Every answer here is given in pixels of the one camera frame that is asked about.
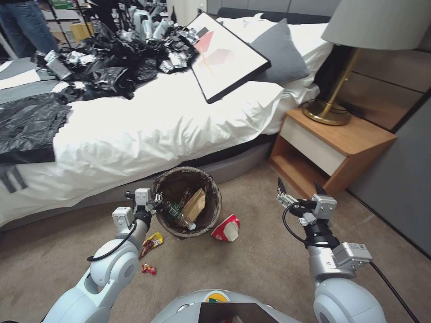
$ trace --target framed picture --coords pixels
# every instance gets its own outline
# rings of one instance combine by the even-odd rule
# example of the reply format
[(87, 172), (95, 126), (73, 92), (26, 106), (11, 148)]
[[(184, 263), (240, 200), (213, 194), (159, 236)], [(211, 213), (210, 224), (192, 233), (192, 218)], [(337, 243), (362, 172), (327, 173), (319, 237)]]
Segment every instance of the framed picture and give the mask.
[(271, 67), (271, 62), (216, 20), (202, 13), (188, 26), (199, 51), (192, 70), (207, 103), (213, 103)]

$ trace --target beige carpet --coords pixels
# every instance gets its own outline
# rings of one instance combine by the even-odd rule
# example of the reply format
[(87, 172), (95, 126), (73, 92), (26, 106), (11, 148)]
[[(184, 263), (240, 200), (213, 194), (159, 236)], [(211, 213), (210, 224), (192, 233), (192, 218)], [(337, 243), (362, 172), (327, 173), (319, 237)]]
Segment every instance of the beige carpet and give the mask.
[[(235, 213), (241, 221), (233, 243), (210, 235), (179, 241), (154, 219), (149, 234), (160, 231), (165, 243), (144, 261), (158, 273), (137, 273), (114, 304), (110, 322), (149, 322), (173, 298), (204, 288), (241, 292), (297, 320), (315, 322), (308, 253), (283, 227), (276, 186), (277, 173), (266, 163), (220, 185), (221, 219)], [(290, 194), (298, 196), (292, 189)], [(431, 261), (347, 193), (337, 199), (336, 236), (365, 243), (418, 318), (429, 322)], [(0, 321), (40, 322), (84, 274), (87, 256), (113, 237), (112, 211), (127, 205), (72, 211), (6, 232), (0, 242)], [(303, 236), (296, 219), (291, 217), (289, 223)], [(410, 322), (370, 266), (361, 268), (355, 281), (376, 296), (388, 322)]]

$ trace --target person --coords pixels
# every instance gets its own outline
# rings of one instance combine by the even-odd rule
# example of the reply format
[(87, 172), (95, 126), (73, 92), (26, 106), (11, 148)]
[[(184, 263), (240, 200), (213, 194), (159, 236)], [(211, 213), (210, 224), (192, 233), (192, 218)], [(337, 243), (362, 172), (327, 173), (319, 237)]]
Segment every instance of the person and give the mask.
[(0, 0), (0, 24), (18, 58), (30, 57), (36, 50), (58, 51), (55, 38), (34, 0)]

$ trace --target nightstand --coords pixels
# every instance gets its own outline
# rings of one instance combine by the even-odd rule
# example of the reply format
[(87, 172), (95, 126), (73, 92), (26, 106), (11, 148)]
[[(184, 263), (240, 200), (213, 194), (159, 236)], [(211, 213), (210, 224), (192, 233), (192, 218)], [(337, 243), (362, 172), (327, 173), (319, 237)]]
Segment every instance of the nightstand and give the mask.
[(314, 180), (328, 194), (335, 195), (396, 138), (355, 116), (344, 126), (328, 126), (307, 118), (301, 109), (293, 109), (286, 113), (269, 164), (304, 198), (316, 193)]

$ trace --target trash can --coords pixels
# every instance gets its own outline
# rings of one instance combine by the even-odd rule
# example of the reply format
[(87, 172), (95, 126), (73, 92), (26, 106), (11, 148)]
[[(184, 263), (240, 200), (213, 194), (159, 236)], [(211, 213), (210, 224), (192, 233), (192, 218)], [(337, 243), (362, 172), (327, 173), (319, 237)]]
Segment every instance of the trash can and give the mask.
[(210, 231), (221, 211), (221, 194), (214, 179), (194, 167), (177, 167), (160, 175), (153, 183), (152, 198), (161, 193), (163, 201), (179, 203), (187, 188), (190, 188), (192, 194), (200, 188), (205, 192), (205, 208), (195, 220), (196, 228), (189, 231), (178, 226), (166, 210), (156, 212), (162, 227), (180, 239), (194, 238)]

